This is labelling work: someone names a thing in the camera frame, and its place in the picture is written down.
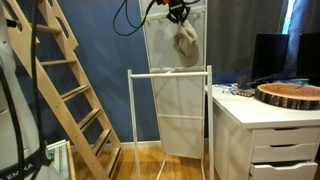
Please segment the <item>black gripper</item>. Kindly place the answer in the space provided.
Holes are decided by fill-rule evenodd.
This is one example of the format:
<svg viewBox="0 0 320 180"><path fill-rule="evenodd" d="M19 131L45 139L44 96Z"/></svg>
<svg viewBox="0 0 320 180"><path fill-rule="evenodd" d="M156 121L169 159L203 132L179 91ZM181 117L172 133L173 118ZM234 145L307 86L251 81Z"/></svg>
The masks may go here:
<svg viewBox="0 0 320 180"><path fill-rule="evenodd" d="M189 15L190 7L184 0L169 0L169 12L166 18L174 24L177 24L176 19L180 19L180 23L184 23Z"/></svg>

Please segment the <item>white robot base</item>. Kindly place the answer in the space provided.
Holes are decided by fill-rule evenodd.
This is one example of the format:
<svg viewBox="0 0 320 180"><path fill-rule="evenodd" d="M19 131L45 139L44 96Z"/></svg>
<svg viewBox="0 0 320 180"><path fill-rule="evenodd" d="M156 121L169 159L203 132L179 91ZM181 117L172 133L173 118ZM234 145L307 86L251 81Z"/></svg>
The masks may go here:
<svg viewBox="0 0 320 180"><path fill-rule="evenodd" d="M0 180L64 180L46 157L46 146L15 74L4 9L0 24Z"/></svg>

